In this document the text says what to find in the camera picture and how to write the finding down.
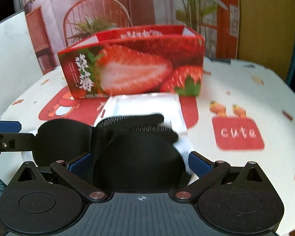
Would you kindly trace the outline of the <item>white board panel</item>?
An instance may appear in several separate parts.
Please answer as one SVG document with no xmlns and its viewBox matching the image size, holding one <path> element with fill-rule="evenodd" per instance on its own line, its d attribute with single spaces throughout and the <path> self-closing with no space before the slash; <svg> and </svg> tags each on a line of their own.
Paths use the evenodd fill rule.
<svg viewBox="0 0 295 236">
<path fill-rule="evenodd" d="M 0 22 L 0 116 L 42 77 L 23 11 Z"/>
</svg>

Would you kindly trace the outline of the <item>red strawberry cardboard box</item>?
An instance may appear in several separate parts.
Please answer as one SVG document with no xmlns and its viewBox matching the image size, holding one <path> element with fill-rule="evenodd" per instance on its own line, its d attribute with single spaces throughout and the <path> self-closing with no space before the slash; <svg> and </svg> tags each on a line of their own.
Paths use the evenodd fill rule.
<svg viewBox="0 0 295 236">
<path fill-rule="evenodd" d="M 153 92 L 200 94 L 205 40 L 184 25 L 150 25 L 93 34 L 58 54 L 76 99 Z"/>
</svg>

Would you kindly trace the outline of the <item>printed living room backdrop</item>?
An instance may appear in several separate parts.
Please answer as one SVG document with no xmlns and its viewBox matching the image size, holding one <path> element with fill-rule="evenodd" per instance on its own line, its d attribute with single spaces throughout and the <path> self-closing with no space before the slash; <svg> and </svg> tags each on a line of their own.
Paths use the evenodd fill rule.
<svg viewBox="0 0 295 236">
<path fill-rule="evenodd" d="M 209 58 L 238 54 L 239 0 L 14 0 L 26 23 L 43 73 L 59 65 L 57 53 L 112 27 L 186 25 L 206 41 Z"/>
</svg>

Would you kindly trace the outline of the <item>white packaged tissue pack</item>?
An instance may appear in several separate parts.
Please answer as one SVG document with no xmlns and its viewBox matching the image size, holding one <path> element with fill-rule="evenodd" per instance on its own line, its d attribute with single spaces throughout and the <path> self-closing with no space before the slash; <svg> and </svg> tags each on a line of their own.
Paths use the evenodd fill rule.
<svg viewBox="0 0 295 236">
<path fill-rule="evenodd" d="M 142 116 L 160 113 L 164 124 L 182 135 L 187 133 L 179 96 L 172 93 L 148 93 L 110 97 L 102 107 L 94 125 L 112 116 Z"/>
</svg>

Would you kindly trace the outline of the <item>yellow wooden board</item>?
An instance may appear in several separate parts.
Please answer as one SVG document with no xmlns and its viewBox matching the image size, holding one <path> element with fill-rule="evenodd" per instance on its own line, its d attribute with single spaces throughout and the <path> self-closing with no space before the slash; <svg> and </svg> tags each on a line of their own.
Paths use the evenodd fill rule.
<svg viewBox="0 0 295 236">
<path fill-rule="evenodd" d="M 295 42 L 295 0 L 240 0 L 237 58 L 286 80 Z"/>
</svg>

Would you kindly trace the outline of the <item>white patterned tablecloth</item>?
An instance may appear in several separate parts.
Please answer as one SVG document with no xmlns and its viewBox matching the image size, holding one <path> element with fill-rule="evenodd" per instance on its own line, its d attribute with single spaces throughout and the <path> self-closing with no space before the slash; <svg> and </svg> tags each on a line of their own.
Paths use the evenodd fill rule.
<svg viewBox="0 0 295 236">
<path fill-rule="evenodd" d="M 0 119 L 20 122 L 24 132 L 56 118 L 94 125 L 107 100 L 75 100 L 58 68 L 20 95 Z M 206 59 L 200 95 L 179 100 L 187 127 L 179 150 L 233 166 L 257 162 L 284 203 L 278 234 L 295 230 L 295 93 L 261 65 Z"/>
</svg>

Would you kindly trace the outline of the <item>black white sock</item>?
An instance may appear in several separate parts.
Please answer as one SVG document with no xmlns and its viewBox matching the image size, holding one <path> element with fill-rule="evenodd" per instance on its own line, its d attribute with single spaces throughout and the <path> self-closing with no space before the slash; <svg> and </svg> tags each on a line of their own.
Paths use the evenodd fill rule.
<svg viewBox="0 0 295 236">
<path fill-rule="evenodd" d="M 167 192 L 188 185 L 191 173 L 175 147 L 178 134 L 163 115 L 109 117 L 95 127 L 54 119 L 42 124 L 33 151 L 38 166 L 91 153 L 84 180 L 106 192 Z"/>
</svg>

